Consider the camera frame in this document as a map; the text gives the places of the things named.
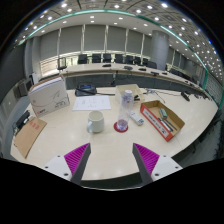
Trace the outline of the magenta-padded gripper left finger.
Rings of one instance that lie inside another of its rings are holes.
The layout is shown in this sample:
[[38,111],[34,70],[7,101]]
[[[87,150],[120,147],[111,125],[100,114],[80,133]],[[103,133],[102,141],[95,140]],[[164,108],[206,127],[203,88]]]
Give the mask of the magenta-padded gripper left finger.
[[43,169],[76,185],[80,185],[90,154],[91,145],[87,143],[65,155],[55,156]]

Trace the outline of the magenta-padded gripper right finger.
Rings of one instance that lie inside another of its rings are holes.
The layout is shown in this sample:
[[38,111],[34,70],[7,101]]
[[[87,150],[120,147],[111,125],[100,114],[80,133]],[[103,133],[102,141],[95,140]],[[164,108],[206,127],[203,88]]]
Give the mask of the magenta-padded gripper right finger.
[[182,167],[168,155],[158,155],[137,143],[133,144],[132,153],[135,157],[144,185],[182,169]]

